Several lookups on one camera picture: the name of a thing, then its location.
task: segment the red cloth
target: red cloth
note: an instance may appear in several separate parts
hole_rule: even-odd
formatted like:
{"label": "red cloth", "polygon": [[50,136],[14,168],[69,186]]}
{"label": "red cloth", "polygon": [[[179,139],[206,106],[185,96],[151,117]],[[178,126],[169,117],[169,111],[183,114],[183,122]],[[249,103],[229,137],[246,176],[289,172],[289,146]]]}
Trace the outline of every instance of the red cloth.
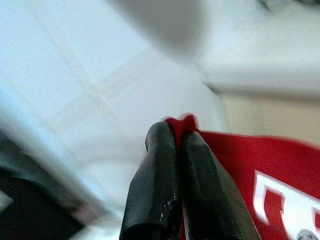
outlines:
{"label": "red cloth", "polygon": [[[169,118],[166,121],[173,128],[178,147],[183,132],[197,131],[201,134],[237,184],[262,240],[289,239],[282,219],[286,196],[281,192],[266,191],[264,210],[269,223],[258,218],[253,204],[255,171],[302,191],[315,200],[320,199],[320,149],[280,137],[201,131],[197,129],[196,120],[192,115],[183,120]],[[319,227],[320,209],[315,209],[315,212],[314,225]],[[182,234],[181,239],[185,240],[184,230]]]}

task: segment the beige wall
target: beige wall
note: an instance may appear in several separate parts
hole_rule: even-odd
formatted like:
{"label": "beige wall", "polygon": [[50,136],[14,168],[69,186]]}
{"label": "beige wall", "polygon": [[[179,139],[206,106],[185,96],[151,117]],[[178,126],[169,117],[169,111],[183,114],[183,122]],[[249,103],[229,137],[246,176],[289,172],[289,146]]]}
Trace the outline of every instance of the beige wall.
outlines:
{"label": "beige wall", "polygon": [[228,93],[221,97],[233,133],[286,136],[320,145],[320,100]]}

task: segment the red fabric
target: red fabric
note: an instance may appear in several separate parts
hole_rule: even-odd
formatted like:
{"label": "red fabric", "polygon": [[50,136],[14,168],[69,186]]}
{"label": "red fabric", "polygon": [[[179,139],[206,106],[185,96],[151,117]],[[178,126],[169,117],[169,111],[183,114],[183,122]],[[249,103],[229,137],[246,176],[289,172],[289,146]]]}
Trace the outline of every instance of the red fabric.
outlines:
{"label": "red fabric", "polygon": [[[286,240],[281,210],[280,194],[266,192],[264,209],[269,224],[261,221],[254,210],[253,194],[255,171],[271,176],[316,199],[320,199],[320,149],[291,139],[268,136],[245,136],[218,132],[200,131],[196,120],[188,115],[182,120],[166,120],[173,128],[177,146],[182,133],[197,131],[237,184],[244,202],[263,240]],[[319,227],[319,215],[315,214]]]}

